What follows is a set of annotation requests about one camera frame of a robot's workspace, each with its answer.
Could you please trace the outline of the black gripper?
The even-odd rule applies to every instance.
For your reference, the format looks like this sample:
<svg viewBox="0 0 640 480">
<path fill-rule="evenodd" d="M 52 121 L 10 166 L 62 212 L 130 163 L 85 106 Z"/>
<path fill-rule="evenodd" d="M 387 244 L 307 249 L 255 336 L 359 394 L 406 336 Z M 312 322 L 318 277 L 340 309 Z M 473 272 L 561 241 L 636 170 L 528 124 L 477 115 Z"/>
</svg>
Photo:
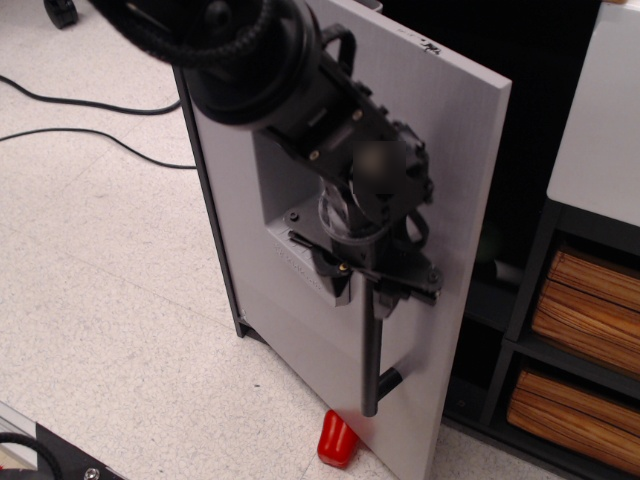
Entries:
<svg viewBox="0 0 640 480">
<path fill-rule="evenodd" d="M 443 274 L 422 252 L 429 227 L 418 210 L 369 236 L 334 238 L 325 224 L 326 206 L 318 197 L 316 204 L 290 214 L 287 224 L 291 239 L 312 249 L 314 269 L 335 303 L 351 301 L 354 272 L 375 283 L 376 319 L 388 318 L 410 296 L 430 305 L 437 302 Z"/>
</svg>

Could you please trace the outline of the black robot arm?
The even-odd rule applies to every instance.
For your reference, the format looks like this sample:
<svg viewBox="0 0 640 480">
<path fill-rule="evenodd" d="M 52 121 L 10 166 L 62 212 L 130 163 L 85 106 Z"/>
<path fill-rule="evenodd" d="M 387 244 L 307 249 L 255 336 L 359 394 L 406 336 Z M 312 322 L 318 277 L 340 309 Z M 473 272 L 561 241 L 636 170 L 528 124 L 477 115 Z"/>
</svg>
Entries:
<svg viewBox="0 0 640 480">
<path fill-rule="evenodd" d="M 302 1 L 99 1 L 127 40 L 183 70 L 210 120 L 259 132 L 323 184 L 313 212 L 285 214 L 289 238 L 341 293 L 353 272 L 388 316 L 400 300 L 434 303 L 441 272 L 424 255 L 419 207 L 433 196 L 423 141 L 353 76 L 356 39 L 320 27 Z"/>
</svg>

